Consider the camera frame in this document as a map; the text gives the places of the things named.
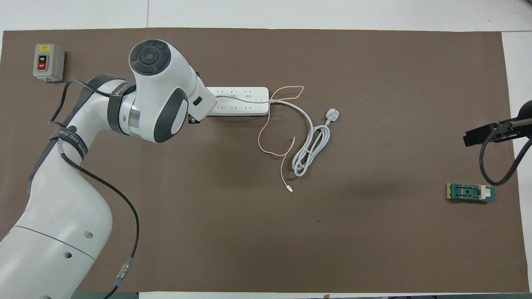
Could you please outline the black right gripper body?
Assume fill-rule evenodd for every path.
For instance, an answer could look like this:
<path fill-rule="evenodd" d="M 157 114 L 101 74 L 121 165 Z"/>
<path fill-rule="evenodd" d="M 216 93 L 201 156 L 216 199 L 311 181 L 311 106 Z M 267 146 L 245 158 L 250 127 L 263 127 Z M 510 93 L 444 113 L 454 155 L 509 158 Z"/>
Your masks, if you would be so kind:
<path fill-rule="evenodd" d="M 528 102 L 525 102 L 523 106 L 521 106 L 517 114 L 517 120 L 521 122 L 521 125 L 517 127 L 517 130 L 520 132 L 520 134 L 522 134 L 523 136 L 529 139 L 532 138 L 531 119 L 532 119 L 532 101 L 529 100 Z"/>

